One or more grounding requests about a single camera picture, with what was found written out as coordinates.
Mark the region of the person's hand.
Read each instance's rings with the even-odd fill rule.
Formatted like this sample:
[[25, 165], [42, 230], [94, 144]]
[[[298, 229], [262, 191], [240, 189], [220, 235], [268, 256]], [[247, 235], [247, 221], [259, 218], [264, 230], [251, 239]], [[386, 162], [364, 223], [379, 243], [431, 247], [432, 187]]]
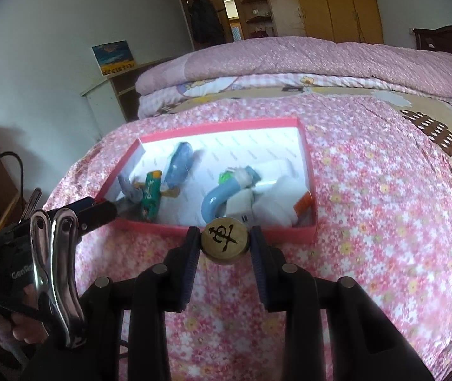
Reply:
[[21, 344], [41, 344], [48, 338], [48, 333], [40, 321], [13, 312], [10, 318], [0, 314], [0, 346], [7, 346], [15, 341]]

